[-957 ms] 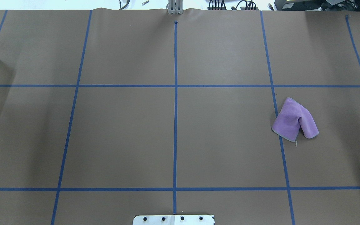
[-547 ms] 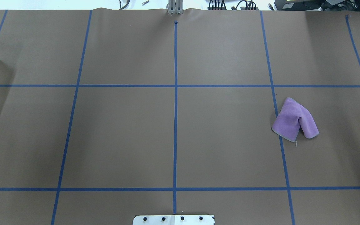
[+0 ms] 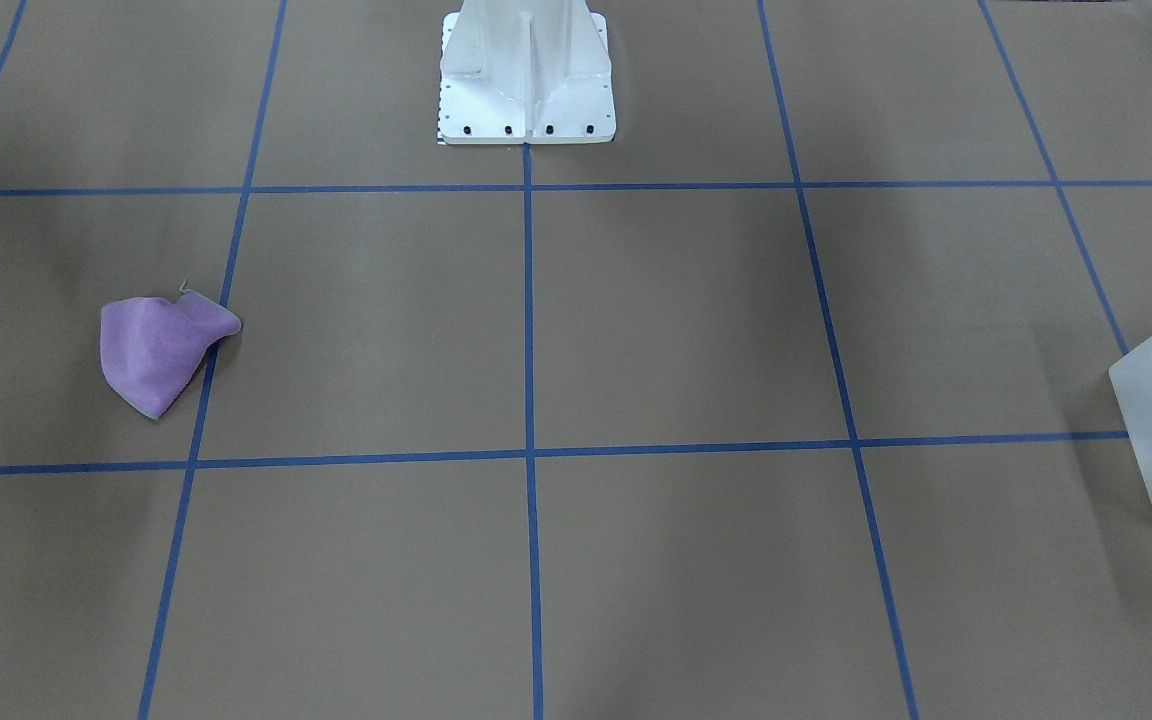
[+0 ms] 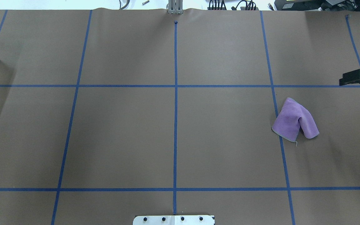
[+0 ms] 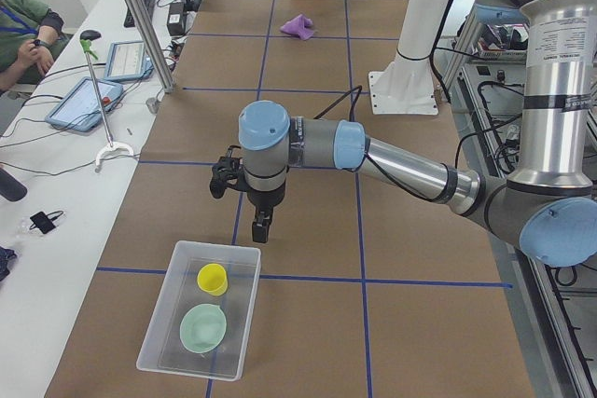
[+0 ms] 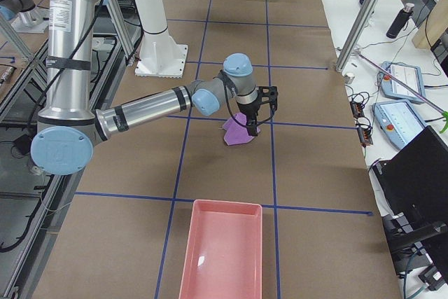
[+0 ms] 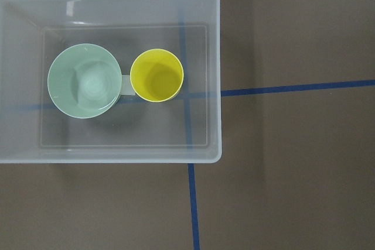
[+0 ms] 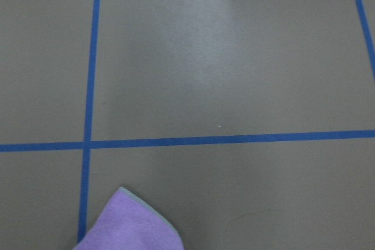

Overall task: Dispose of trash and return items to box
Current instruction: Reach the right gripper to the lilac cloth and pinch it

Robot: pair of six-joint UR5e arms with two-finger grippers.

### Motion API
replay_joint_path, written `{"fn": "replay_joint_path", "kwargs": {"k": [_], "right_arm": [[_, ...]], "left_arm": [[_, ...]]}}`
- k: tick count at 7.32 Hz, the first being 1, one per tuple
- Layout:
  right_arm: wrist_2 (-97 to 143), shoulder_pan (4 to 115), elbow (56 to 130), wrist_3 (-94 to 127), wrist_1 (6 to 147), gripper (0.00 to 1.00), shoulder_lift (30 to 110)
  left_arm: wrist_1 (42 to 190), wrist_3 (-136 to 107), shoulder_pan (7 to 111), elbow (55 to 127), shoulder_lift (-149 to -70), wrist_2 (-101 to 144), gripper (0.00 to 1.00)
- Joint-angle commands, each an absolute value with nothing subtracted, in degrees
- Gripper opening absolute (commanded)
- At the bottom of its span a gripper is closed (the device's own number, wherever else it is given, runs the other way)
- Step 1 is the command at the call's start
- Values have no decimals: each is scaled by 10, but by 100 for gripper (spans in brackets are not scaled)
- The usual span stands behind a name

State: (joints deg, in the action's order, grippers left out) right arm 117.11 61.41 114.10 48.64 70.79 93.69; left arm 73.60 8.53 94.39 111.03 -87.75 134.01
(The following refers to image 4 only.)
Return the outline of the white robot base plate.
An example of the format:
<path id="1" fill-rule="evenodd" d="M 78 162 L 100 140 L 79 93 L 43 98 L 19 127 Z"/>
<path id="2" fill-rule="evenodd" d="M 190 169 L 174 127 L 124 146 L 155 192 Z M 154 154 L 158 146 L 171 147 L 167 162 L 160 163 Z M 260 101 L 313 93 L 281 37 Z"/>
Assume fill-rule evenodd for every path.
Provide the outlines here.
<path id="1" fill-rule="evenodd" d="M 146 215 L 136 216 L 133 225 L 215 225 L 211 215 Z"/>

